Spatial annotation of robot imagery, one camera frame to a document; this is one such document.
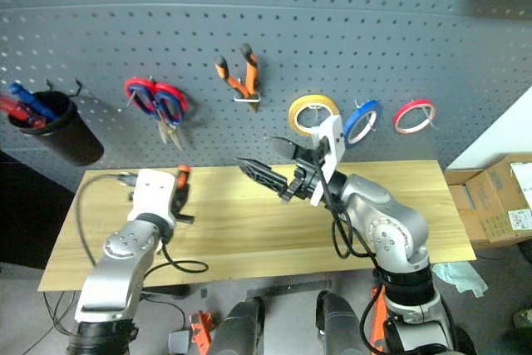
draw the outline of pen holder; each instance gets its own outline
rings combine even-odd
[[[72,99],[60,91],[39,91],[33,94],[42,104],[50,107],[58,118],[42,128],[33,128],[26,122],[9,116],[9,122],[23,134],[33,136],[73,165],[89,165],[103,155],[103,145],[85,125]]]

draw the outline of orange pliers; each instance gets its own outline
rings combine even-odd
[[[257,92],[257,86],[259,85],[259,69],[257,67],[258,58],[251,50],[251,46],[245,43],[240,47],[242,56],[246,60],[246,84],[245,86],[240,83],[238,79],[235,79],[229,74],[229,67],[227,67],[227,60],[222,56],[216,56],[214,64],[216,65],[216,71],[220,78],[222,78],[229,86],[235,89],[244,99],[257,100],[256,102],[250,102],[253,111],[259,110],[260,96]]]

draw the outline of wooden tabletop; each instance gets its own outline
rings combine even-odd
[[[294,165],[273,169],[292,180]],[[397,200],[419,210],[429,224],[427,247],[432,263],[475,259],[436,161],[345,163],[338,169],[376,181]],[[161,170],[175,173],[175,169]],[[83,181],[110,172],[118,171],[88,170]],[[308,200],[295,197],[284,205],[274,192],[253,182],[236,166],[194,168],[190,184],[189,201],[182,212],[194,215],[195,223],[178,224],[168,248],[174,259],[204,261],[209,271],[183,274],[166,267],[154,272],[146,280],[147,286],[371,267],[367,259],[337,257],[331,241],[332,217],[326,209],[314,208]],[[131,191],[116,180],[100,180],[84,194],[81,219],[97,258],[106,237],[126,224]],[[155,256],[154,264],[164,262],[162,254]],[[77,236],[72,206],[39,290],[81,289],[90,270]]]

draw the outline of pegboard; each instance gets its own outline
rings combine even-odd
[[[81,117],[105,147],[91,168],[234,165],[237,156],[285,163],[265,139],[309,145],[287,121],[291,102],[308,93],[333,98],[344,120],[356,101],[381,100],[379,126],[345,161],[438,159],[445,167],[530,86],[530,2],[0,0],[0,80],[41,91],[47,78],[67,93],[80,80]],[[222,54],[243,76],[243,42],[259,56],[258,114],[231,101],[214,69]],[[131,76],[153,76],[189,97],[185,151],[163,145],[133,106],[119,111]],[[436,104],[436,128],[398,135],[393,115],[420,97]],[[4,151],[76,188],[82,168],[0,121]]]

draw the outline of tape roll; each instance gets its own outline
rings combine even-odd
[[[343,137],[347,149],[351,149],[357,145],[357,143],[366,137],[371,129],[378,123],[381,109],[382,106],[379,100],[370,100],[362,104],[352,113],[347,120],[346,125],[343,127]],[[366,125],[358,134],[355,134],[357,126],[360,123],[364,123],[364,121],[366,122]]]
[[[298,121],[299,115],[303,110],[313,107],[322,107],[332,116],[340,114],[336,103],[330,97],[324,95],[306,95],[299,97],[288,109],[288,123],[299,135],[310,136],[316,128],[315,126],[303,126]]]
[[[399,122],[401,122],[401,118],[405,116],[406,113],[416,108],[422,108],[422,109],[428,108],[430,111],[427,113],[427,118],[424,121],[420,122],[419,124],[411,128],[401,128],[399,126]],[[399,111],[393,117],[393,126],[396,128],[396,131],[398,133],[401,133],[402,135],[410,135],[412,133],[416,133],[416,132],[422,131],[423,129],[427,128],[431,124],[431,121],[434,119],[435,116],[436,116],[436,106],[434,106],[434,103],[432,101],[428,99],[417,99],[409,103],[406,103],[403,107],[399,109]]]

